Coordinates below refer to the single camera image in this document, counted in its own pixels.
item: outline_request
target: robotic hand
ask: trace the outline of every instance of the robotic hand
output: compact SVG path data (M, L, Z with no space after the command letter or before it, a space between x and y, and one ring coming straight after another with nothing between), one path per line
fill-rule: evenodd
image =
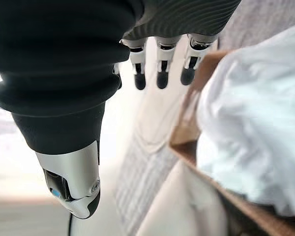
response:
M156 36L157 85L165 88L175 45L188 33L187 85L239 2L0 0L0 107L12 113L48 188L72 214L89 218L99 203L101 122L120 86L115 63L130 55L143 89L145 41Z

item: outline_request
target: blue light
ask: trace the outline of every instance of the blue light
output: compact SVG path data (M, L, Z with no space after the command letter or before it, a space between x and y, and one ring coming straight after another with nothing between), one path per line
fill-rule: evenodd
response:
M57 197L57 198L60 198L60 192L58 192L57 190L55 190L55 189L52 189L51 190L51 193L55 196L55 197Z

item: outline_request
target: cardboard box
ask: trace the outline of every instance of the cardboard box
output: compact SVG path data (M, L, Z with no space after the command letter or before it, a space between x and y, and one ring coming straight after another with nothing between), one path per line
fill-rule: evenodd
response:
M212 71L207 71L206 63L218 64L219 56L204 59L200 72L196 73L195 81L190 86L183 102L178 123L170 138L170 148L199 178L209 182L218 191L229 216L231 236L295 236L295 218L275 215L271 206L261 206L246 201L242 196L224 189L209 176L196 168L197 140L201 131L196 122L196 108L200 93Z

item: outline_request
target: ribbed black cover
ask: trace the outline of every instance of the ribbed black cover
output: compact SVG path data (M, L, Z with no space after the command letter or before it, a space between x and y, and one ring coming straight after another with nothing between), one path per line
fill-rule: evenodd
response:
M153 18L135 27L125 39L149 36L174 37L185 33L216 35L226 25L240 0L159 1Z

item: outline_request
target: screw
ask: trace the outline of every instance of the screw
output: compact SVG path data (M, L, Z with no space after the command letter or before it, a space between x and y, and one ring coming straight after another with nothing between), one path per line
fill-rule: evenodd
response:
M99 188L99 185L100 185L100 181L97 180L96 183L93 185L92 192L95 192Z

